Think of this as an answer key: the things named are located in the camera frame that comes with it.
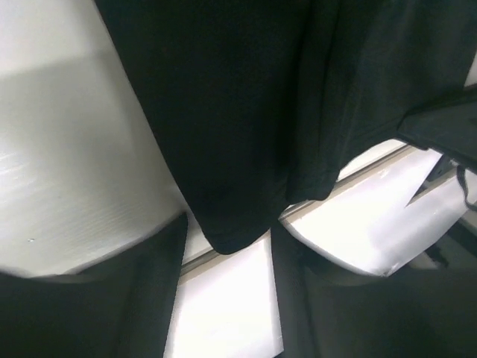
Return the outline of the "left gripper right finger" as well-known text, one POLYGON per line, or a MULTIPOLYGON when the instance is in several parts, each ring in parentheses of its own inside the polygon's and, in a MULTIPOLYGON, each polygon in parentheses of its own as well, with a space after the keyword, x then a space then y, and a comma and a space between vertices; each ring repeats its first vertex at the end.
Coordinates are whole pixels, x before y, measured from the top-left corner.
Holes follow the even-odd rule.
POLYGON ((271 229, 284 357, 474 357, 476 272, 348 271, 271 229))

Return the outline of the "black t shirt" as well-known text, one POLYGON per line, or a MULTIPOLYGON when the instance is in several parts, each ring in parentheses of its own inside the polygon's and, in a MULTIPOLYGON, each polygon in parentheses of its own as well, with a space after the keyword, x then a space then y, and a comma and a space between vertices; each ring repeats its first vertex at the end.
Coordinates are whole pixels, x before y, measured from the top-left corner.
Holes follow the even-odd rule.
POLYGON ((97 1, 210 245, 246 248, 389 139, 476 168, 474 1, 97 1))

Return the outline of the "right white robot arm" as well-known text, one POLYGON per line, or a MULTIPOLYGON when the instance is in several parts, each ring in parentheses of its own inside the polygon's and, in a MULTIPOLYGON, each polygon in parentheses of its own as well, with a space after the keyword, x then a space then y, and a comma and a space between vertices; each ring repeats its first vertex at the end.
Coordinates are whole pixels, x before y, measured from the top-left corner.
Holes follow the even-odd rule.
POLYGON ((476 174, 436 151, 404 146, 336 183, 324 201, 282 217, 315 253, 388 276, 435 244, 476 202, 476 174))

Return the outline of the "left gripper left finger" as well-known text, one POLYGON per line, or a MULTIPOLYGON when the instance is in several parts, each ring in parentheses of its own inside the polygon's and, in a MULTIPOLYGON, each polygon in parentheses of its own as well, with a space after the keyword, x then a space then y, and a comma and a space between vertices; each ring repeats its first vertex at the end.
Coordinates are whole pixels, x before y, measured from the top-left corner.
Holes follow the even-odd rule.
POLYGON ((74 274, 1 273, 3 357, 161 357, 188 219, 74 274))

